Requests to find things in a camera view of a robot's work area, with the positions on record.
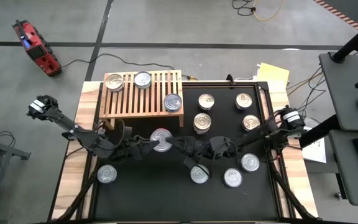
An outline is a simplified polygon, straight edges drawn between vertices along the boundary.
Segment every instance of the wooden crate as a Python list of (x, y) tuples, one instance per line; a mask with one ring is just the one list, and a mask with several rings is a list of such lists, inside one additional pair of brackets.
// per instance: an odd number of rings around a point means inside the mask
[(178, 116), (179, 125), (183, 127), (183, 105), (177, 112), (168, 112), (164, 107), (164, 98), (176, 93), (183, 99), (181, 70), (149, 71), (152, 77), (147, 89), (139, 89), (134, 83), (138, 72), (116, 72), (104, 74), (104, 80), (110, 74), (119, 74), (124, 78), (124, 89), (111, 92), (103, 85), (99, 118), (114, 129), (115, 118), (140, 118), (153, 116)]

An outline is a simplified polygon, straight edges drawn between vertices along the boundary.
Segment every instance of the metal pole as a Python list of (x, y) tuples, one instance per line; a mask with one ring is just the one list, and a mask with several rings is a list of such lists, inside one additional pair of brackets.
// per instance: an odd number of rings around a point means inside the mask
[(347, 55), (349, 55), (353, 50), (358, 48), (358, 34), (356, 34), (348, 43), (345, 44), (341, 49), (336, 52), (331, 59), (336, 62), (342, 62)]

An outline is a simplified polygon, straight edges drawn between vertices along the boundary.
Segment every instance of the white paper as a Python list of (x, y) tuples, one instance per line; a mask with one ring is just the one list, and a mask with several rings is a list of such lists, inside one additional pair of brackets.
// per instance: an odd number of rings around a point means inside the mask
[(314, 143), (302, 149), (303, 158), (311, 161), (327, 163), (326, 147), (324, 145), (324, 138), (321, 138)]

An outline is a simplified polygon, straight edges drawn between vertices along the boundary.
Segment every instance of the can lid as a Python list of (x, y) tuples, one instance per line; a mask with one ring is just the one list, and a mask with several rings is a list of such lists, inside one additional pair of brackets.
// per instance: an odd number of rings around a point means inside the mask
[(181, 108), (181, 98), (178, 94), (168, 94), (164, 98), (164, 106), (168, 111), (177, 111)]
[(169, 142), (166, 142), (166, 140), (165, 140), (166, 138), (172, 138), (171, 132), (169, 132), (168, 130), (163, 129), (163, 128), (156, 129), (152, 133), (150, 139), (153, 141), (160, 141), (160, 144), (156, 145), (154, 147), (154, 150), (156, 150), (157, 152), (168, 151), (172, 147), (172, 144)]
[(190, 177), (191, 179), (196, 183), (196, 184), (203, 184), (205, 183), (207, 180), (208, 180), (208, 175), (209, 175), (209, 170), (201, 165), (201, 164), (198, 164), (198, 166), (193, 166), (191, 168), (191, 171), (190, 171)]
[(236, 102), (239, 106), (247, 108), (252, 104), (252, 98), (247, 93), (240, 93), (236, 97)]
[(113, 182), (117, 178), (117, 170), (112, 165), (101, 166), (98, 170), (98, 180), (103, 184)]
[(135, 75), (134, 81), (137, 86), (147, 86), (150, 84), (152, 77), (148, 72), (138, 72)]
[(229, 187), (238, 187), (242, 182), (241, 173), (235, 168), (228, 168), (223, 177), (224, 183)]
[(259, 168), (259, 159), (254, 154), (247, 153), (241, 158), (241, 166), (245, 171), (255, 171)]
[(211, 126), (211, 117), (209, 117), (208, 114), (205, 113), (199, 113), (194, 117), (194, 126), (197, 129), (205, 130), (208, 129)]
[(209, 94), (202, 94), (198, 98), (198, 103), (200, 104), (200, 106), (202, 106), (204, 108), (212, 107), (214, 105), (214, 102), (215, 102), (214, 97)]
[(123, 78), (121, 75), (118, 74), (111, 74), (107, 77), (106, 81), (104, 82), (110, 90), (117, 90), (122, 87)]
[(245, 116), (245, 118), (242, 120), (242, 123), (248, 130), (252, 130), (260, 125), (259, 118), (254, 115)]

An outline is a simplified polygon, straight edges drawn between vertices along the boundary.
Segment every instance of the red power tool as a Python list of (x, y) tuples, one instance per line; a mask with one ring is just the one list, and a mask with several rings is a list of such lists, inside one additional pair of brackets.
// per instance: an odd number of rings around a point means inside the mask
[(62, 71), (62, 66), (48, 42), (30, 22), (16, 20), (16, 24), (12, 26), (20, 38), (25, 52), (48, 76), (52, 77)]

